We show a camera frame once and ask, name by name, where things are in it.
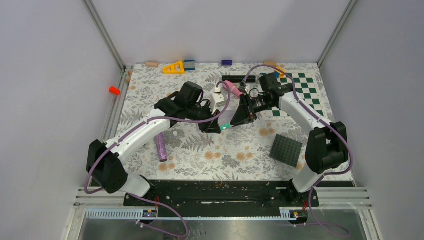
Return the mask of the green white glue stick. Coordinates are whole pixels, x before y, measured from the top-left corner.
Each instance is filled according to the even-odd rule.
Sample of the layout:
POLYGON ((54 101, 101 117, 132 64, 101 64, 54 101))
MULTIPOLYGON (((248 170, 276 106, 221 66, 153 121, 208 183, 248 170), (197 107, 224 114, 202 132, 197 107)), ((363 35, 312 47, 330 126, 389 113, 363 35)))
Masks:
POLYGON ((221 129, 222 131, 224 131, 224 130, 226 130, 226 129, 229 129, 230 127, 231 127, 231 124, 230 124, 230 123, 226 123, 226 124, 221 125, 221 126, 220 126, 220 129, 221 129))

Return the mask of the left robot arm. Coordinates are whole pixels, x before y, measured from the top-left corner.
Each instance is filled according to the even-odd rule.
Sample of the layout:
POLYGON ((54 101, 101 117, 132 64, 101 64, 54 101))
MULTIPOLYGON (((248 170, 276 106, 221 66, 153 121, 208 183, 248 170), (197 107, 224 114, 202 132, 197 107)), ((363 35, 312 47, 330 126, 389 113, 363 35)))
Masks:
POLYGON ((88 147, 86 170, 108 194, 124 192, 136 195, 144 206, 152 204, 155 192, 142 176, 128 173, 126 161, 142 146, 177 123, 198 124, 204 133, 221 133, 218 124, 223 114, 212 108, 211 100, 204 102, 202 87, 186 82, 179 91, 159 100, 133 127, 117 137, 101 142, 96 139, 88 147))

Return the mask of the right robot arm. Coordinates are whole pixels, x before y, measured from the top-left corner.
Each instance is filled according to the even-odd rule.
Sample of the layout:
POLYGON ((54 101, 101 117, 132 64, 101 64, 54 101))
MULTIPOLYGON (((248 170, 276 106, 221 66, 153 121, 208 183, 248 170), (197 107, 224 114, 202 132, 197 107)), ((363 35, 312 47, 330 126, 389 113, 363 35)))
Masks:
POLYGON ((257 113, 278 108, 291 117, 308 135, 305 151, 306 166, 292 179, 292 189, 287 191, 287 201, 301 205, 306 192, 331 169, 338 168, 349 159, 347 129, 342 122, 331 122, 301 99, 294 82, 282 84, 275 74, 259 78, 263 94, 250 97, 243 94, 231 119, 233 127, 246 125, 257 119, 257 113))

